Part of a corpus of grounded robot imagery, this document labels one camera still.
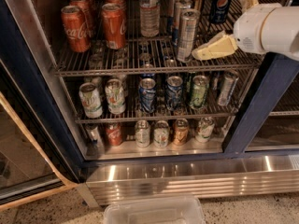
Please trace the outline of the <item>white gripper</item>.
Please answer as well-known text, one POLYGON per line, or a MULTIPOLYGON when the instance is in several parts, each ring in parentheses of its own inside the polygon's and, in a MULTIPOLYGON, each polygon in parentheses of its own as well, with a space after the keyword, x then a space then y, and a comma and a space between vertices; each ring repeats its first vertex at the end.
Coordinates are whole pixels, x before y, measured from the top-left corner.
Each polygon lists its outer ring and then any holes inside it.
POLYGON ((234 54, 238 48, 248 53, 265 53, 261 39, 263 24, 270 13, 281 7, 281 4, 259 4, 258 0, 239 2, 243 14, 234 24, 234 35, 228 35, 225 31, 217 33, 207 43, 192 51, 195 60, 207 61, 226 57, 234 54))

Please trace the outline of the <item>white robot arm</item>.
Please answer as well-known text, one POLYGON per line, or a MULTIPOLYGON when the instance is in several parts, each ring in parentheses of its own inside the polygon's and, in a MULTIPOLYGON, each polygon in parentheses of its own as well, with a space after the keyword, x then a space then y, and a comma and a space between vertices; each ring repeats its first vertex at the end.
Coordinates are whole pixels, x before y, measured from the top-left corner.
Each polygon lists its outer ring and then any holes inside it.
POLYGON ((299 61, 299 7, 280 3, 260 4, 258 0, 239 0, 242 15, 231 35, 224 31, 192 51, 196 60, 205 61, 234 54, 274 52, 299 61))

